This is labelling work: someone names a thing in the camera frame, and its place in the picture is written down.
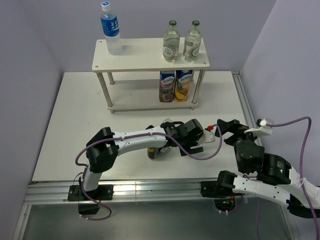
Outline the clear glass bottle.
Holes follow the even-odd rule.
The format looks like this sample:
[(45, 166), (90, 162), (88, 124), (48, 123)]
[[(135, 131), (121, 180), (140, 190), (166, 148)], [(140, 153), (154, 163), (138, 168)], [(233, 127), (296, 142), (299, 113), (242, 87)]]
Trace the clear glass bottle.
[(184, 38), (183, 57), (187, 62), (194, 62), (198, 55), (202, 42), (202, 34), (199, 30), (200, 22), (192, 21), (192, 27), (187, 31)]
[(167, 62), (174, 62), (179, 53), (180, 33), (177, 29), (177, 22), (175, 20), (169, 21), (169, 28), (163, 37), (162, 54)]

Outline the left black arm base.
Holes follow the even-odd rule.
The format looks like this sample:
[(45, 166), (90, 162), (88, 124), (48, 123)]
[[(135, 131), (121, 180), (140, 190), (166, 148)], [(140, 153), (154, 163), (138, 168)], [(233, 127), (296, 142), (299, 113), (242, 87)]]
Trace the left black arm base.
[[(97, 189), (86, 192), (86, 194), (97, 202), (111, 201), (113, 198), (113, 185), (99, 185)], [(80, 185), (71, 185), (69, 187), (67, 201), (78, 202), (78, 213), (81, 215), (95, 215), (100, 207), (97, 203), (81, 203), (90, 199), (83, 193)]]

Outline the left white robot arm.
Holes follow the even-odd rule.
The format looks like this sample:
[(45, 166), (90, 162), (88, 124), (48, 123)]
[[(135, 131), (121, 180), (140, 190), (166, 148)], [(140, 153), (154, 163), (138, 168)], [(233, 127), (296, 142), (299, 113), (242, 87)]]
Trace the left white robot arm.
[(150, 125), (145, 130), (134, 132), (113, 132), (110, 127), (102, 128), (87, 144), (84, 153), (88, 159), (79, 194), (91, 200), (98, 193), (102, 173), (110, 170), (118, 156), (141, 150), (178, 147), (180, 155), (201, 153), (203, 148), (199, 140), (204, 136), (204, 129), (197, 119), (186, 123), (166, 120), (159, 126)]

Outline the blue-label water bottle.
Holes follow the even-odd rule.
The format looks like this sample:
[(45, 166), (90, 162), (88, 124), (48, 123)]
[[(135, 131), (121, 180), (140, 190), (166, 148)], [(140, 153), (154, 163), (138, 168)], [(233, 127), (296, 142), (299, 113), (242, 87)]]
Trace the blue-label water bottle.
[(170, 118), (165, 119), (160, 125), (160, 127), (163, 128), (163, 129), (171, 128), (171, 127), (174, 127), (174, 126), (175, 126), (175, 124), (173, 123), (173, 121)]
[(108, 52), (114, 56), (120, 55), (123, 51), (123, 46), (117, 15), (113, 12), (109, 1), (102, 2), (101, 9), (100, 21)]

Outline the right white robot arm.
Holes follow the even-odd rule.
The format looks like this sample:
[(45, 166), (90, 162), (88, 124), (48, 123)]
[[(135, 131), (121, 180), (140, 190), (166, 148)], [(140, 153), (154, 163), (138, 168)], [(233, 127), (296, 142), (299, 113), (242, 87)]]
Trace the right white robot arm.
[(267, 153), (263, 146), (255, 143), (256, 139), (271, 135), (277, 124), (260, 118), (256, 128), (249, 128), (236, 119), (218, 119), (217, 125), (215, 136), (231, 134), (224, 143), (233, 147), (238, 171), (243, 175), (257, 174), (255, 180), (249, 180), (221, 171), (216, 182), (220, 195), (252, 194), (286, 207), (295, 216), (320, 218), (320, 188), (306, 180), (301, 169), (295, 170), (286, 159)]

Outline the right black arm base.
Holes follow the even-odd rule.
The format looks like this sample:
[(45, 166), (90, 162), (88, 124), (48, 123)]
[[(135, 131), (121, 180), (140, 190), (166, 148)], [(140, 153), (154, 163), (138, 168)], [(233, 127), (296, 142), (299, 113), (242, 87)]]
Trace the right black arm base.
[(212, 198), (216, 211), (221, 215), (235, 212), (245, 201), (244, 195), (234, 193), (231, 187), (218, 184), (217, 180), (201, 181), (200, 194), (204, 198)]

